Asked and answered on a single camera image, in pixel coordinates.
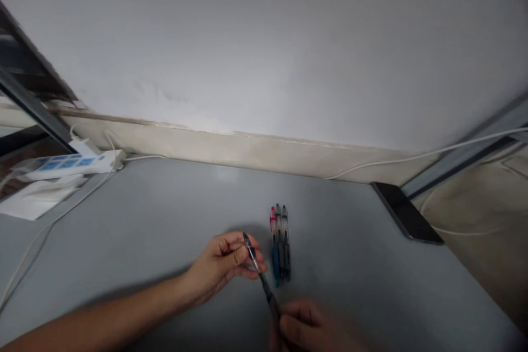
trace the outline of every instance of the smartphone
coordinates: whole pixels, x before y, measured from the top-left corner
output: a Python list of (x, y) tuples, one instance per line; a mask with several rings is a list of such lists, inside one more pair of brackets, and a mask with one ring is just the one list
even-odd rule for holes
[(444, 244), (444, 240), (414, 207), (400, 187), (378, 182), (371, 185), (407, 238), (435, 245)]

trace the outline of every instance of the gray desk surface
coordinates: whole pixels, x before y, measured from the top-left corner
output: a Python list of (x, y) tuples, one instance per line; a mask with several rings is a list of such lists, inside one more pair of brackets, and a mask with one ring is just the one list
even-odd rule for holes
[[(101, 178), (35, 222), (0, 217), (2, 290), (34, 235)], [(0, 345), (181, 271), (218, 233), (245, 229), (269, 257), (276, 202), (289, 210), (292, 265), (279, 302), (314, 298), (387, 350), (499, 351), (524, 342), (447, 247), (403, 237), (369, 185), (146, 159), (56, 224), (0, 315)], [(269, 321), (260, 283), (237, 278), (131, 350), (267, 350)]]

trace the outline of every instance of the power strip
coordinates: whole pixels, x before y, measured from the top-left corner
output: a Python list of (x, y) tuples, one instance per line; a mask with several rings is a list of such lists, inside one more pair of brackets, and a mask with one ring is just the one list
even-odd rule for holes
[(123, 150), (109, 150), (98, 157), (83, 157), (81, 154), (71, 154), (55, 157), (42, 157), (22, 161), (13, 170), (21, 168), (34, 170), (17, 176), (21, 182), (34, 182), (36, 180), (57, 179), (74, 174), (108, 173), (118, 170), (123, 165), (127, 153)]

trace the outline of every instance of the pen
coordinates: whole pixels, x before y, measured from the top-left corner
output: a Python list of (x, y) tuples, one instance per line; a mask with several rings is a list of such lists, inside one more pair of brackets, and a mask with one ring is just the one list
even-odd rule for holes
[(286, 272), (286, 281), (291, 278), (291, 264), (290, 264), (290, 242), (288, 241), (288, 210), (286, 205), (282, 206), (282, 228), (284, 229), (284, 270)]
[(286, 270), (284, 268), (284, 243), (282, 242), (282, 235), (281, 235), (281, 226), (282, 226), (282, 219), (281, 219), (281, 207), (279, 204), (275, 207), (275, 219), (277, 219), (277, 248), (279, 250), (279, 268), (280, 268), (280, 278), (284, 279), (286, 277)]
[(279, 287), (281, 273), (279, 268), (279, 249), (277, 247), (277, 221), (275, 219), (275, 210), (273, 206), (271, 207), (271, 214), (269, 216), (269, 226), (271, 227), (271, 232), (273, 233), (273, 248), (271, 251), (273, 258), (273, 277), (275, 278), (275, 286)]
[(258, 273), (258, 277), (262, 282), (262, 288), (264, 289), (264, 293), (266, 294), (266, 301), (268, 301), (269, 310), (271, 311), (271, 316), (273, 318), (273, 325), (276, 327), (277, 334), (280, 334), (281, 330), (279, 329), (279, 320), (281, 319), (281, 308), (279, 307), (275, 296), (271, 292), (270, 285), (268, 284), (266, 277), (260, 270), (259, 263), (257, 262), (257, 256), (255, 254), (255, 248), (251, 245), (251, 241), (249, 240), (248, 235), (245, 232), (242, 232), (242, 236), (244, 237), (244, 245), (249, 250), (249, 257), (251, 258), (251, 262), (253, 263), (253, 266), (255, 267), (255, 270)]

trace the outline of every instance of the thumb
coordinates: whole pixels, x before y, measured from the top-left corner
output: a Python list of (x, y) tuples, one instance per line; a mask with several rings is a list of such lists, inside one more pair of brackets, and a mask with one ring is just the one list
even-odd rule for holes
[(223, 273), (226, 273), (229, 270), (238, 267), (248, 257), (248, 249), (245, 246), (241, 246), (230, 255), (224, 256), (220, 259), (220, 269)]
[(280, 317), (280, 332), (292, 343), (303, 349), (324, 349), (319, 349), (323, 342), (321, 330), (299, 322), (291, 316), (283, 315)]

